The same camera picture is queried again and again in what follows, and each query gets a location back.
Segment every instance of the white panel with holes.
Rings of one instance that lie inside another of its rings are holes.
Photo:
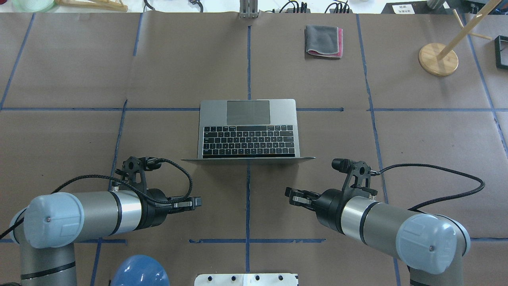
[[[248,274],[201,274],[194,286],[298,286],[298,274],[248,273]]]

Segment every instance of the folded towel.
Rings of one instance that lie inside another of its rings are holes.
[[[326,58],[342,57],[342,29],[338,27],[307,25],[305,51]]]

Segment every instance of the table surface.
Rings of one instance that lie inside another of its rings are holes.
[[[306,24],[343,28],[343,58],[305,54]],[[420,67],[422,46],[458,33],[453,16],[3,13],[0,26],[0,229],[33,197],[79,175],[112,174],[130,156],[179,162],[194,179],[193,195],[203,198],[197,210],[160,226],[77,243],[79,285],[106,286],[135,254],[158,260],[172,285],[192,285],[202,273],[244,272],[298,273],[301,285],[408,284],[403,262],[288,204],[287,186],[340,188],[344,175],[330,167],[333,158],[373,169],[429,163],[484,179],[482,192],[423,210],[458,220],[474,237],[466,285],[505,285],[508,72],[495,67],[492,41],[470,37],[454,49],[454,74],[436,77]],[[487,16],[475,32],[496,37],[507,27],[508,18]],[[315,160],[179,160],[196,156],[201,100],[264,98],[296,100],[301,152]],[[166,195],[187,189],[171,166],[147,179]],[[414,167],[372,182],[378,201],[401,208],[476,186]],[[83,180],[66,191],[107,187]],[[0,253],[0,282],[19,282],[19,248],[2,240]]]

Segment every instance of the gray cloth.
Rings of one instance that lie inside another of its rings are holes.
[[[337,31],[337,27],[307,25],[305,28],[305,51],[316,51],[320,54],[339,53]]]

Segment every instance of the round wooden base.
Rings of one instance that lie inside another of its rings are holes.
[[[420,65],[433,75],[447,76],[452,74],[459,66],[459,58],[454,51],[450,51],[441,61],[437,60],[437,55],[445,47],[440,43],[430,43],[423,46],[418,54]]]

